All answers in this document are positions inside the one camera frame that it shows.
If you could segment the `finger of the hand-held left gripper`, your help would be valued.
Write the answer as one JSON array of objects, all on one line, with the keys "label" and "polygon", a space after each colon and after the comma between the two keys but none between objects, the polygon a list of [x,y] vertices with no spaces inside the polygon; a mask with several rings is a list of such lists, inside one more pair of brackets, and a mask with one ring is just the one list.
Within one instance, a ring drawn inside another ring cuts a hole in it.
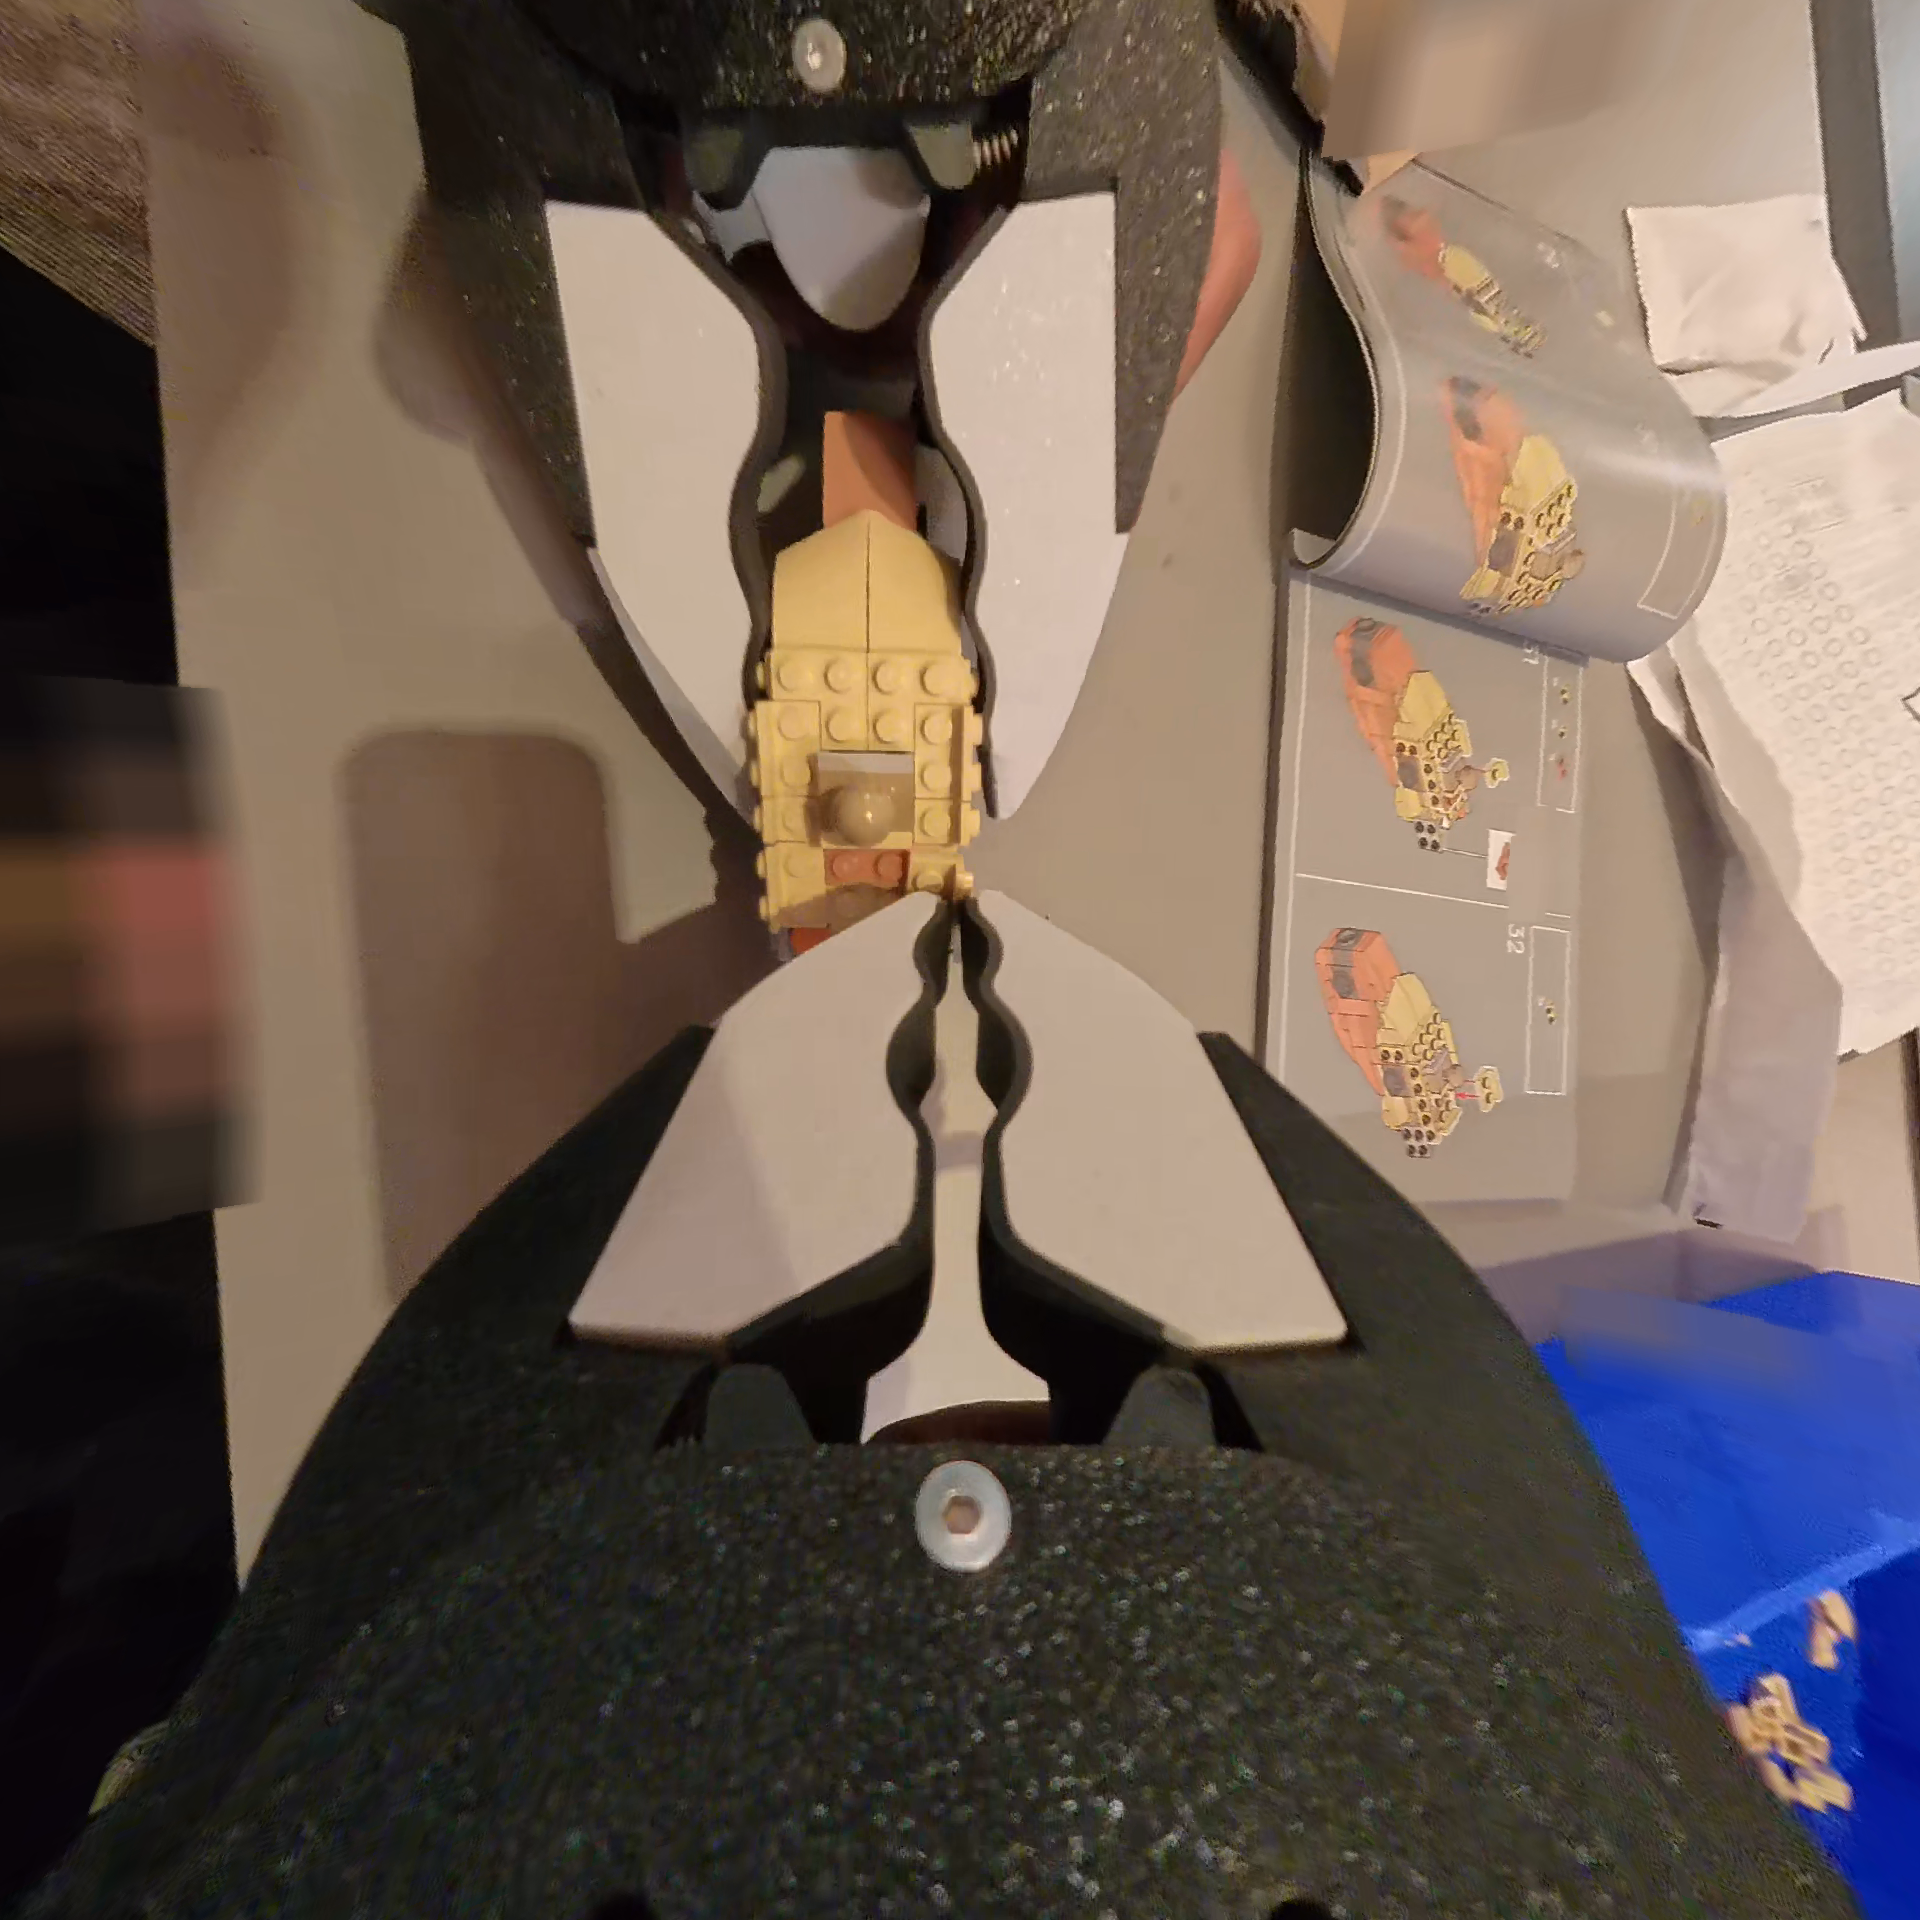
[{"label": "finger of the hand-held left gripper", "polygon": [[931,432],[966,501],[988,811],[1010,821],[1087,679],[1117,528],[1111,190],[994,213],[920,323]]},{"label": "finger of the hand-held left gripper", "polygon": [[783,427],[783,350],[676,225],[566,201],[543,222],[595,574],[666,714],[752,817],[749,673],[772,608],[754,501]]}]

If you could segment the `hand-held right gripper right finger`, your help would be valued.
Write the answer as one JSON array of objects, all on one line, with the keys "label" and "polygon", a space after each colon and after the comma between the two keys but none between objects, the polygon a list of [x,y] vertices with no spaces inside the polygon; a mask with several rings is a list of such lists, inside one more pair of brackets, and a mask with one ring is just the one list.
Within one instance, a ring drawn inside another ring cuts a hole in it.
[{"label": "hand-held right gripper right finger", "polygon": [[979,1287],[1010,1351],[1172,1351],[1348,1334],[1197,1031],[1005,894],[966,905],[983,1144]]}]

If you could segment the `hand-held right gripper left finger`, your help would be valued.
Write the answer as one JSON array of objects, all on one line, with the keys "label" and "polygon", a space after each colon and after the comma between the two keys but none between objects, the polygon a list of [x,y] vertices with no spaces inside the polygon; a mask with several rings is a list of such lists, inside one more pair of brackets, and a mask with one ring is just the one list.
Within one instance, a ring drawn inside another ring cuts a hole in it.
[{"label": "hand-held right gripper left finger", "polygon": [[628,1346],[747,1346],[928,1307],[924,1099],[954,909],[886,905],[768,975],[711,1031],[570,1314]]}]

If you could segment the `tan brick-built model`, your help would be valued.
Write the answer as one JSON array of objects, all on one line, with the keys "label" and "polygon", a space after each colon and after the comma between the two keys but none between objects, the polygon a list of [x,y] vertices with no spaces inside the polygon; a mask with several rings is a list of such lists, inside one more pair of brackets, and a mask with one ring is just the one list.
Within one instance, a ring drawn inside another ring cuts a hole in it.
[{"label": "tan brick-built model", "polygon": [[774,559],[747,774],[758,918],[782,959],[902,898],[973,894],[984,737],[958,565],[920,531],[917,443],[823,419],[823,528]]}]

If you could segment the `blue plastic bin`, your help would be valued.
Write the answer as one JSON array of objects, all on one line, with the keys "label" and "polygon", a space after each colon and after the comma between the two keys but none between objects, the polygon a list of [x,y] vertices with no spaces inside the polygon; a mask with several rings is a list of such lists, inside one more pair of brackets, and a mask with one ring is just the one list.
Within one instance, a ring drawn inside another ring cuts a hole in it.
[{"label": "blue plastic bin", "polygon": [[1828,1273],[1712,1303],[1573,1290],[1539,1355],[1722,1715],[1727,1647],[1806,1595],[1852,1593],[1855,1810],[1797,1817],[1870,1917],[1916,1917],[1916,1286]]}]

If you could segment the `grey desk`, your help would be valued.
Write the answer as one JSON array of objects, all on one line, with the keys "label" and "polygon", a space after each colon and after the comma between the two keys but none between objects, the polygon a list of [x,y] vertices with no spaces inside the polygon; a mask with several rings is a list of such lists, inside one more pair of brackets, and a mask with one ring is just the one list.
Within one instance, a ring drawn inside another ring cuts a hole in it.
[{"label": "grey desk", "polygon": [[[398,1299],[766,973],[752,835],[607,622],[419,222],[399,40],[144,6],[180,674],[224,701],[251,1202],[216,1214],[248,1569]],[[1264,229],[1103,639],[975,872],[1255,1049],[1298,138],[1226,62]]]}]

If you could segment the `person's left hand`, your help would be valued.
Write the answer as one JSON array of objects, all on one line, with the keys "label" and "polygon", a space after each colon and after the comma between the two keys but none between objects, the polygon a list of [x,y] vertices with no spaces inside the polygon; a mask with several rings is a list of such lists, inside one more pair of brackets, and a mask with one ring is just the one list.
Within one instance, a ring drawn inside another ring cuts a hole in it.
[{"label": "person's left hand", "polygon": [[1216,217],[1206,272],[1196,299],[1194,320],[1172,393],[1182,395],[1199,371],[1220,333],[1248,296],[1262,258],[1262,229],[1245,182],[1230,150],[1222,150],[1216,175]]}]

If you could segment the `grey instruction booklet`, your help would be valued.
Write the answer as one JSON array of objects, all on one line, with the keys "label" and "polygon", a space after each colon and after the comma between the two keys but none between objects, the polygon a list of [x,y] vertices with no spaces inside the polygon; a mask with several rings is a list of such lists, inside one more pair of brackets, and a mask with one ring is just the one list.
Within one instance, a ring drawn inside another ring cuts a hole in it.
[{"label": "grey instruction booklet", "polygon": [[1264,1058],[1420,1205],[1554,1202],[1587,669],[1696,611],[1722,470],[1576,240],[1420,163],[1303,216],[1370,413],[1287,537]]}]

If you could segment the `plain grey paper bag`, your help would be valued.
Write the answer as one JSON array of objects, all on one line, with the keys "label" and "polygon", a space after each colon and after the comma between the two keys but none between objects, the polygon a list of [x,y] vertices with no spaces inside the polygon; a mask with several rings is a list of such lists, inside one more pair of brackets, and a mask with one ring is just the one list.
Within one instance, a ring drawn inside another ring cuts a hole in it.
[{"label": "plain grey paper bag", "polygon": [[1794,1242],[1834,1109],[1839,985],[1722,767],[1718,687],[1691,630],[1627,674],[1687,758],[1718,850],[1710,997],[1669,1199],[1696,1225]]}]

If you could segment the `white crumpled paper bag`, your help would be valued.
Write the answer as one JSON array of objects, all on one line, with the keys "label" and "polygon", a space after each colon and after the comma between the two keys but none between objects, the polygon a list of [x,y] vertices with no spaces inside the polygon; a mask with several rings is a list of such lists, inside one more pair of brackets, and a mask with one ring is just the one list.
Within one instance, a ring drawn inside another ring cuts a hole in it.
[{"label": "white crumpled paper bag", "polygon": [[1627,209],[1626,226],[1648,350],[1669,378],[1764,389],[1866,342],[1819,195]]}]

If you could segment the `white circle-print paper bag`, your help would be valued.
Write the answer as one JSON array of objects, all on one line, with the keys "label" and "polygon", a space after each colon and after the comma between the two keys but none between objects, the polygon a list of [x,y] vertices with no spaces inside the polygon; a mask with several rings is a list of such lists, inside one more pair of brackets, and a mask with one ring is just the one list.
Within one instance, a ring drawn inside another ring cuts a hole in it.
[{"label": "white circle-print paper bag", "polygon": [[1712,586],[1627,674],[1810,949],[1844,1061],[1918,1013],[1918,422],[1886,393],[1716,455]]}]

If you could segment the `pile of tan bricks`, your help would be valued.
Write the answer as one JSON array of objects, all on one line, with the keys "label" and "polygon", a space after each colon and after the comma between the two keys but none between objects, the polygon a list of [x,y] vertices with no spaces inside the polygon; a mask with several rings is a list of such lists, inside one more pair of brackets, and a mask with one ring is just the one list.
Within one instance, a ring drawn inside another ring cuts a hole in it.
[{"label": "pile of tan bricks", "polygon": [[1764,1789],[1794,1814],[1855,1810],[1861,1645],[1852,1593],[1814,1591],[1734,1647],[1727,1719]]}]

